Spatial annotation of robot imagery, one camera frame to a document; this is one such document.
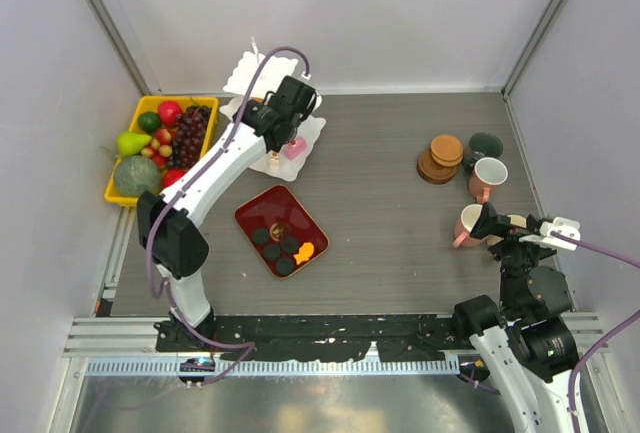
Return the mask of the pink cake with cherry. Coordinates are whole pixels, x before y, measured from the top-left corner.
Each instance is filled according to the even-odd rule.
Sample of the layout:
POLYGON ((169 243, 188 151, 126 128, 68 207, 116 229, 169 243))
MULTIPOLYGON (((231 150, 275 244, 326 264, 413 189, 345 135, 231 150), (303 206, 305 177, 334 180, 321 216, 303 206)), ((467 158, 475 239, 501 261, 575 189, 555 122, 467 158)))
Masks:
POLYGON ((294 159, 299 157, 306 149, 306 140, 303 137, 298 136, 284 146, 283 154, 289 161, 293 161, 294 159))

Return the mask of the cream cake with chocolate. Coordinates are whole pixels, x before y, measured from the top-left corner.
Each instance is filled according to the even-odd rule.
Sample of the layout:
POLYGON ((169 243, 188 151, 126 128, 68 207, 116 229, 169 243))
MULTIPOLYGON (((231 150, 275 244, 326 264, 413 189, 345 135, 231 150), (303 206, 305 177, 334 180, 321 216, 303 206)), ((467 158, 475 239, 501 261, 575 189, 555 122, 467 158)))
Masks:
POLYGON ((269 157, 269 168, 272 171, 279 171, 280 164, 281 164, 280 155, 277 152, 272 152, 271 156, 269 157))

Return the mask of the black round cookie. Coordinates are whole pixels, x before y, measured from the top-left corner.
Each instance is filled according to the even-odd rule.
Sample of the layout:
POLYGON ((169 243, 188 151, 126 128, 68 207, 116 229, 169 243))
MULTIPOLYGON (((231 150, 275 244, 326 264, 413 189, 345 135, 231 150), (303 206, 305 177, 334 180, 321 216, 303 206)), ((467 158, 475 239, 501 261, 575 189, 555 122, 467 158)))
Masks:
POLYGON ((263 257, 267 260, 267 261, 276 261, 280 255, 281 255, 281 249, 280 246, 278 244, 267 244, 262 251, 263 257))
POLYGON ((265 245, 270 241, 270 234, 266 228, 257 228, 251 234, 251 241, 254 245, 265 245))
POLYGON ((295 261, 291 257, 282 257, 276 262, 276 272, 283 277, 289 276, 295 267, 295 261))
POLYGON ((283 238, 280 242, 281 250, 289 255, 294 255, 299 251, 300 243, 293 236, 287 236, 283 238))

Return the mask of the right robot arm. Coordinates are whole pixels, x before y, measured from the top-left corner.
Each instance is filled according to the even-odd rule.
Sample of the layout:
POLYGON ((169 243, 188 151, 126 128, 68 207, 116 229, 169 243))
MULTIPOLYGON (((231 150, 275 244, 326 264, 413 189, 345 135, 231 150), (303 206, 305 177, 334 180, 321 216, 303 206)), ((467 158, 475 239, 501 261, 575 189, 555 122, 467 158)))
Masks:
POLYGON ((563 320, 573 308, 565 275, 543 265, 558 250, 573 251, 579 223, 528 216, 520 227, 478 205, 454 243, 480 242, 500 264, 500 298, 481 295, 454 308, 452 334, 474 347, 486 365, 518 432, 586 432, 576 340, 563 320))

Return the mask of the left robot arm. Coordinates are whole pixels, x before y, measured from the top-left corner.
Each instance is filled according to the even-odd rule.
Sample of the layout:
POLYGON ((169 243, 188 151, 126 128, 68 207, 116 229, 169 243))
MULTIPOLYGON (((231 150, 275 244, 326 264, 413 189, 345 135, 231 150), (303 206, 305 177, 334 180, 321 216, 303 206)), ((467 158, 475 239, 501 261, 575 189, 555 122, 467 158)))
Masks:
POLYGON ((166 294, 179 339, 191 350, 226 350, 249 343, 214 340, 216 317, 203 285, 202 266, 209 245, 200 226, 220 196, 252 164, 278 152, 296 136, 314 111, 318 92, 292 76, 257 101, 246 94, 222 136, 182 178, 159 194, 137 201, 139 241, 154 297, 166 294))

